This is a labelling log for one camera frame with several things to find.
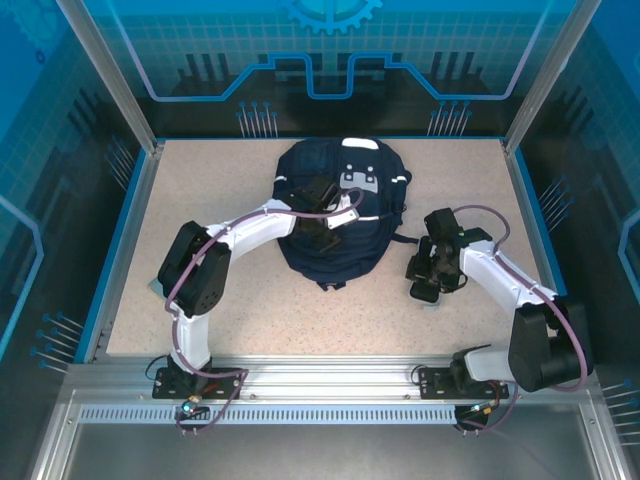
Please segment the navy blue backpack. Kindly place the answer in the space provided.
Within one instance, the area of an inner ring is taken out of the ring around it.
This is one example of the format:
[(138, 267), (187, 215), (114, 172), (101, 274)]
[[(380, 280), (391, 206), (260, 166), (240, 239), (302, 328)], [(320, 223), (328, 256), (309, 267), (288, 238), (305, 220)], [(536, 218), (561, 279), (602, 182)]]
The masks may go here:
[(278, 160), (274, 198), (327, 177), (339, 188), (359, 188), (359, 219), (334, 231), (344, 243), (327, 254), (290, 254), (289, 236), (277, 240), (288, 266), (321, 289), (336, 290), (370, 273), (398, 237), (412, 174), (389, 145), (374, 139), (316, 138), (295, 143)]

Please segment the grey metal shelf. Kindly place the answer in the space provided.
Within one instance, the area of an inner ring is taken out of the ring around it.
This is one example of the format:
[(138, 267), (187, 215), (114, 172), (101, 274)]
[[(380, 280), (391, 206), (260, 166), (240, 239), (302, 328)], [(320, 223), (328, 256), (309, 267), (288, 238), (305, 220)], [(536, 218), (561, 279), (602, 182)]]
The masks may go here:
[(635, 480), (603, 408), (522, 405), (499, 428), (86, 423), (57, 412), (27, 480)]

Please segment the aluminium table side rail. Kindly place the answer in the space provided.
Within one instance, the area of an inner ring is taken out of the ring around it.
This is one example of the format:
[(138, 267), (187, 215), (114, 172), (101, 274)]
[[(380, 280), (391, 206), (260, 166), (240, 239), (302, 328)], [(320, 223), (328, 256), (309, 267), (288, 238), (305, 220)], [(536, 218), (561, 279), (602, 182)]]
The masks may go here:
[(507, 168), (514, 187), (524, 227), (531, 246), (540, 282), (555, 291), (566, 292), (558, 270), (555, 251), (544, 223), (538, 198), (524, 156), (519, 147), (505, 150)]
[(74, 356), (74, 364), (92, 363), (102, 332), (116, 319), (146, 207), (164, 149), (140, 152), (109, 244), (103, 268)]

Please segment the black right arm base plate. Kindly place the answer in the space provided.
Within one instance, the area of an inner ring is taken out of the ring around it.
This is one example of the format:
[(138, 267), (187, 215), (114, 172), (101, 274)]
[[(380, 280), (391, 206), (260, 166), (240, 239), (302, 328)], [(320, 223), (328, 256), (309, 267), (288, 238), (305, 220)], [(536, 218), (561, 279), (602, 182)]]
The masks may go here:
[(476, 381), (453, 368), (421, 367), (416, 381), (422, 400), (506, 400), (511, 396), (506, 384)]

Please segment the aluminium mounting rail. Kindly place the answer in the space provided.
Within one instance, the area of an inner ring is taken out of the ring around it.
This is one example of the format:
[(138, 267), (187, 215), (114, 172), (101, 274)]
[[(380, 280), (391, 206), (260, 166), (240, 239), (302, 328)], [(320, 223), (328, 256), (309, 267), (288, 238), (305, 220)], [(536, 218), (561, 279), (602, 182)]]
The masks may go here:
[[(242, 404), (417, 404), (418, 365), (447, 367), (449, 354), (222, 355), (216, 367), (249, 371)], [(147, 357), (106, 357), (67, 370), (58, 401), (133, 404), (152, 400)]]

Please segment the aluminium frame post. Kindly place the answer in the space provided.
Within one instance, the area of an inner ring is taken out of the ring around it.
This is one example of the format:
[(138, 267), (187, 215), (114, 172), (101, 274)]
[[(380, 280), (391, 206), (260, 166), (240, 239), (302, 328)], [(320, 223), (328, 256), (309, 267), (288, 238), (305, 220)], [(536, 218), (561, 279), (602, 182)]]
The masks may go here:
[(141, 148), (156, 153), (158, 141), (94, 19), (82, 0), (55, 0)]
[(514, 156), (537, 114), (566, 68), (602, 0), (576, 0), (549, 54), (525, 96), (504, 138), (504, 151)]

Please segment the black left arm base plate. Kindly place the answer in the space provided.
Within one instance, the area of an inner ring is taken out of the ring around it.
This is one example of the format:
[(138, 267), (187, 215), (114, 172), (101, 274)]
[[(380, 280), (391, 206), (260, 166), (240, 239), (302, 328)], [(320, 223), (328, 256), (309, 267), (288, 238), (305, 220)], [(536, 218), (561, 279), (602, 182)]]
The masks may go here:
[(164, 367), (156, 372), (152, 397), (154, 399), (186, 400), (200, 396), (205, 400), (227, 400), (240, 386), (242, 375), (232, 368), (214, 369), (221, 378), (205, 378), (177, 368)]

